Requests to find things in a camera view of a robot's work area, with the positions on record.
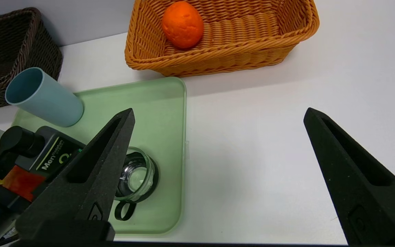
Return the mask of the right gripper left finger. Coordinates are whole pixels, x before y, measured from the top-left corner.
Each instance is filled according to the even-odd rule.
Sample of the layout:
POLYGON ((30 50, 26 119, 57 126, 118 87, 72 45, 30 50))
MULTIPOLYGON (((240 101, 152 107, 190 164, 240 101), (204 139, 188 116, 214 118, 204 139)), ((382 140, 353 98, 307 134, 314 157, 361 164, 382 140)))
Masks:
POLYGON ((20 240, 113 240, 108 221, 135 125, 117 113, 17 219, 20 240))

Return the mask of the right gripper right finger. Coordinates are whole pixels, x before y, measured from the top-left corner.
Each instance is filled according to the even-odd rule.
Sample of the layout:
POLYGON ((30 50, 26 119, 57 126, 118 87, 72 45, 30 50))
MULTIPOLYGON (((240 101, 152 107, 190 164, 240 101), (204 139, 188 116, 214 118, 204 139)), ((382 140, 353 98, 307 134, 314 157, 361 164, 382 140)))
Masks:
POLYGON ((395 246, 395 175, 325 113, 304 126, 347 244, 395 246))

